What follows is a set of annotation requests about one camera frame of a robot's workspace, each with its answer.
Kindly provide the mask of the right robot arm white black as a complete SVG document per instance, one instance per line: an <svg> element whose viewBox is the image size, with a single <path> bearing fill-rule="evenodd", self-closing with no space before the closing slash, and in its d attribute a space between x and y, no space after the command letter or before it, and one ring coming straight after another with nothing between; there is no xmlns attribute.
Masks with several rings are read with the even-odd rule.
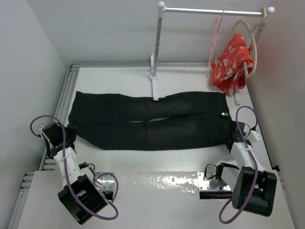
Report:
<svg viewBox="0 0 305 229"><path fill-rule="evenodd" d="M234 209L268 217L273 210L277 177L260 165L252 151L252 142L261 140L261 135L252 128L246 139L244 126L231 122L225 145L236 163L207 164L203 181L209 184L199 197L228 199Z"/></svg>

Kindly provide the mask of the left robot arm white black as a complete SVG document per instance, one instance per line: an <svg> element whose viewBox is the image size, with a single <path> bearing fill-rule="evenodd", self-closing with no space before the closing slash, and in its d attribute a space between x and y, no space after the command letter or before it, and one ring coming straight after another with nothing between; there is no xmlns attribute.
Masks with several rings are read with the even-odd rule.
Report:
<svg viewBox="0 0 305 229"><path fill-rule="evenodd" d="M76 140L76 127L66 127L65 154L63 154L63 134L59 123L52 123L40 130L45 140L47 156L54 159L59 166L63 180L62 191L58 193L60 202L79 223L84 224L92 215L89 214L72 196L67 180L79 201L94 213L98 213L109 202L105 195L98 191L93 184L95 172L86 162L77 163L77 153L74 142Z"/></svg>

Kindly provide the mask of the black trousers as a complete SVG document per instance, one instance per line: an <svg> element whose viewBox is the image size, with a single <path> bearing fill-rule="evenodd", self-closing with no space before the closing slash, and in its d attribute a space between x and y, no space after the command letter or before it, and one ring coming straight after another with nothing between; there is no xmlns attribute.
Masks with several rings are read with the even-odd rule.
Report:
<svg viewBox="0 0 305 229"><path fill-rule="evenodd" d="M77 92L69 124L104 150L182 150L225 144L232 119L219 92L150 97Z"/></svg>

